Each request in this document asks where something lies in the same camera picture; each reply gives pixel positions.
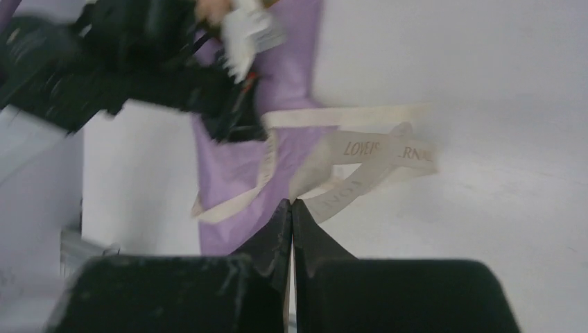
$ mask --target purple paper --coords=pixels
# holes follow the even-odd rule
[[[311,98],[312,69],[322,12],[322,0],[279,0],[270,11],[284,26],[285,44],[261,53],[255,62],[261,74],[256,107],[260,114],[275,110],[316,108]],[[198,53],[210,59],[214,46]],[[270,219],[289,180],[328,128],[282,128],[275,175],[238,214],[216,225],[200,223],[203,255],[226,255],[238,248]],[[200,200],[206,210],[256,186],[264,143],[215,144],[199,117],[194,117]]]

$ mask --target black object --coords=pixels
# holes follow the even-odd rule
[[[519,332],[483,264],[357,259],[300,200],[227,257],[93,259],[47,332],[286,332],[292,244],[298,332]]]
[[[0,108],[13,105],[68,133],[129,100],[202,115],[218,142],[263,140],[257,76],[235,83],[223,54],[193,57],[209,39],[189,0],[98,0],[70,24],[13,17],[0,34]]]

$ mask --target cream ribbon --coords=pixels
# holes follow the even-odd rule
[[[274,176],[277,167],[279,140],[276,128],[402,123],[418,118],[427,108],[427,104],[415,104],[269,112],[262,117],[268,129],[268,140],[259,167],[256,187],[209,210],[202,208],[198,197],[192,215],[202,222],[217,224],[245,209],[259,195]],[[361,163],[350,177],[330,191],[304,200],[315,220],[321,223],[341,211],[358,196],[368,193],[393,172],[405,168],[416,171],[399,173],[397,180],[435,172],[434,148],[425,142],[411,139],[412,134],[412,126],[409,123],[402,123],[387,135],[344,130],[336,130],[325,135],[292,177],[288,197],[295,200],[324,184],[331,177],[335,165]]]

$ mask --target purple cloth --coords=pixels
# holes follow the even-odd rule
[[[287,32],[285,44],[257,56],[261,74],[256,107],[263,114],[275,110],[316,108],[311,98],[315,45],[322,0],[280,0],[270,8]],[[213,46],[201,49],[210,59]],[[202,206],[208,210],[255,187],[264,143],[217,145],[194,117],[198,154],[198,181]],[[288,183],[310,149],[327,128],[288,128],[277,131],[278,164],[273,179],[251,205],[216,225],[200,223],[203,255],[226,255],[249,239],[272,216],[281,199],[288,197]]]

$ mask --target white table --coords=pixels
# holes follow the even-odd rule
[[[416,131],[438,144],[440,172],[358,199],[325,230],[359,257],[479,259],[526,332],[588,330],[587,15],[582,0],[326,0],[316,98],[434,102]],[[85,233],[197,253],[178,213],[197,191],[191,129],[139,113],[88,128],[86,170],[103,177],[85,179],[85,203],[101,200]],[[148,169],[117,164],[127,154]]]

